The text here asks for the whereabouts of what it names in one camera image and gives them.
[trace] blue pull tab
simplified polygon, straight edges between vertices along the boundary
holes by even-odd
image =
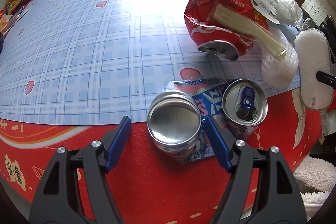
[[[251,109],[254,105],[254,96],[255,91],[253,88],[246,86],[243,89],[241,94],[241,101],[240,104],[244,109]]]

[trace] blue gripper pad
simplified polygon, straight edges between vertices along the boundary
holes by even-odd
[[[219,133],[216,125],[211,120],[210,116],[204,118],[204,130],[211,143],[213,152],[216,155],[219,166],[223,167],[228,173],[231,173],[232,164],[230,162],[230,150],[224,142],[221,134]]]
[[[127,117],[122,124],[119,124],[117,134],[115,135],[110,147],[106,150],[106,163],[104,172],[107,174],[115,168],[120,159],[121,153],[127,143],[128,137],[131,134],[131,119]]]

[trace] tiled wall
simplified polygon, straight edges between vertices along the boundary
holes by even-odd
[[[336,15],[335,9],[328,0],[305,0],[302,4],[302,8],[318,26],[323,22],[326,16],[335,18]]]

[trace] crushed red can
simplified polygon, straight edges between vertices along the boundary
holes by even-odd
[[[198,50],[234,61],[253,47],[253,38],[210,22],[208,15],[218,3],[248,17],[267,30],[269,28],[265,17],[253,8],[250,0],[189,0],[184,20]]]

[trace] silver screw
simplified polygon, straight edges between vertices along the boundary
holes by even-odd
[[[62,153],[64,153],[65,152],[65,147],[64,146],[61,146],[61,147],[59,147],[58,149],[57,149],[57,153],[59,153],[59,154],[62,154]]]
[[[239,147],[245,146],[245,142],[243,140],[236,140],[236,145]]]
[[[276,147],[276,146],[272,146],[272,147],[271,147],[271,151],[272,151],[273,153],[278,153],[280,150],[279,150],[278,147]]]
[[[92,143],[91,143],[91,145],[93,146],[93,147],[99,147],[100,145],[101,145],[101,142],[100,141],[93,141]]]

